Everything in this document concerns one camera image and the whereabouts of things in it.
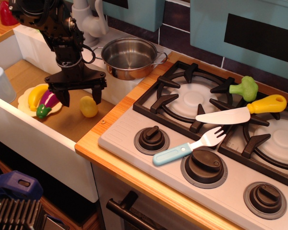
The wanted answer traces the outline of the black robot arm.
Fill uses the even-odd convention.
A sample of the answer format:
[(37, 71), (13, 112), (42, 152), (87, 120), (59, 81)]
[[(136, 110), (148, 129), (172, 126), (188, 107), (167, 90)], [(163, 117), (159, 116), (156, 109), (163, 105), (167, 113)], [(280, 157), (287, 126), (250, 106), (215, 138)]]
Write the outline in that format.
[(59, 101), (69, 106), (71, 90), (91, 89), (96, 104), (101, 103), (102, 90), (107, 86), (106, 74), (87, 66), (95, 61), (96, 55), (92, 52), (90, 61), (83, 59), (83, 50), (91, 48), (84, 44), (84, 33), (64, 1), (11, 0), (9, 10), (20, 24), (37, 29), (55, 53), (61, 71), (46, 77), (45, 83)]

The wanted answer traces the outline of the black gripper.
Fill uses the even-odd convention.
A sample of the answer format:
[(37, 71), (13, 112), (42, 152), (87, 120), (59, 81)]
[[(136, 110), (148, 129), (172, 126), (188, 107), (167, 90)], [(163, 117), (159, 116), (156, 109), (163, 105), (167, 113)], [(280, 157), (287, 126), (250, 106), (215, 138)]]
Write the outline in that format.
[(69, 91), (78, 89), (92, 89), (94, 101), (96, 104), (101, 103), (102, 90), (107, 87), (105, 72), (90, 69), (83, 62), (60, 68), (60, 72), (45, 77), (45, 83), (62, 105), (69, 107)]

